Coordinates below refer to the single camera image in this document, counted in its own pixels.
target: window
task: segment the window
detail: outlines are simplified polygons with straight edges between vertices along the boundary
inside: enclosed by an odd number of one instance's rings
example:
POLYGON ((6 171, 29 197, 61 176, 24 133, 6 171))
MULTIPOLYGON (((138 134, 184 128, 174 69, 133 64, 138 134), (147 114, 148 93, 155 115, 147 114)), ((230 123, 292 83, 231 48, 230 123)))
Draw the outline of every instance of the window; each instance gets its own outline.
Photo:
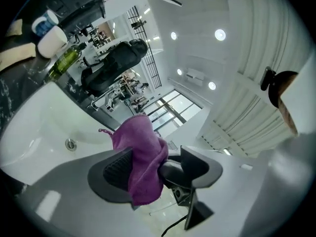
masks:
POLYGON ((174 90, 145 108, 144 112, 153 123, 154 131, 165 138, 200 110, 199 106, 174 90))

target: black marble surface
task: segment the black marble surface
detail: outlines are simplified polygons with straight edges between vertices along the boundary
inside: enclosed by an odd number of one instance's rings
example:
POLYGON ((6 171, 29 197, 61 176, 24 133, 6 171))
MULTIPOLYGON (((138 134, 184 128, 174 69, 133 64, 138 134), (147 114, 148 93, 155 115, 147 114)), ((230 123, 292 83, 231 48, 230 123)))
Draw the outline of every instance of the black marble surface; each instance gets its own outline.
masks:
MULTIPOLYGON (((23 24, 21 36, 8 37, 0 51, 16 47, 26 43, 34 43, 40 40, 31 31, 31 26, 23 24)), ((44 85, 44 78, 52 67, 54 61, 43 58, 37 51, 35 58, 21 61, 0 72, 0 134, 20 106, 31 95, 44 85)), ((91 99, 70 76, 64 74, 57 85, 84 111, 111 130, 115 130, 115 122, 103 110, 95 111, 86 108, 91 99)))

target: white sink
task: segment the white sink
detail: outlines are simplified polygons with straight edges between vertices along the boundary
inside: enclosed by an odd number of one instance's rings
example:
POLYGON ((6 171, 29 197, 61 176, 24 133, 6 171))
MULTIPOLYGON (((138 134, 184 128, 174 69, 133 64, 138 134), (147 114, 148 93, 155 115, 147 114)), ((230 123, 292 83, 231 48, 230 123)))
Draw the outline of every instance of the white sink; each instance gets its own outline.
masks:
POLYGON ((15 114, 0 141, 0 167, 29 185, 54 167, 112 150, 106 127, 77 106, 53 82, 39 89, 15 114), (67 139, 77 145, 66 148, 67 139))

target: green bottle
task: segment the green bottle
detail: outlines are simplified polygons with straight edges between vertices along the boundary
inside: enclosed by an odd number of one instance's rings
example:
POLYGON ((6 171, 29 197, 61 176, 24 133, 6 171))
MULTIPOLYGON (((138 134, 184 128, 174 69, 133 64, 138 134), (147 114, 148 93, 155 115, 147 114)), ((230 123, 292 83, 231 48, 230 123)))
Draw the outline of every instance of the green bottle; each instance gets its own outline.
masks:
POLYGON ((74 64, 76 60, 81 56, 82 50, 86 48, 86 43, 81 43, 79 45, 73 45, 67 49, 67 51, 59 57, 55 62, 54 66, 49 71, 46 82, 50 80, 58 80, 62 74, 64 74, 68 68, 74 64))

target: beige towel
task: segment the beige towel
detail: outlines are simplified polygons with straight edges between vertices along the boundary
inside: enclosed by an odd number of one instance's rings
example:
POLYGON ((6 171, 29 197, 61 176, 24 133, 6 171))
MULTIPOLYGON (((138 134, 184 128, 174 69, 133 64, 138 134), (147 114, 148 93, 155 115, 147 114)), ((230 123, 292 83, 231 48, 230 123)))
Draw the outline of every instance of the beige towel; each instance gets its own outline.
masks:
POLYGON ((21 34, 22 34, 22 19, 18 19, 10 25, 5 36, 9 37, 9 36, 21 35, 21 34))
POLYGON ((0 53, 0 71, 30 57, 36 57, 34 43, 28 43, 3 51, 0 53))

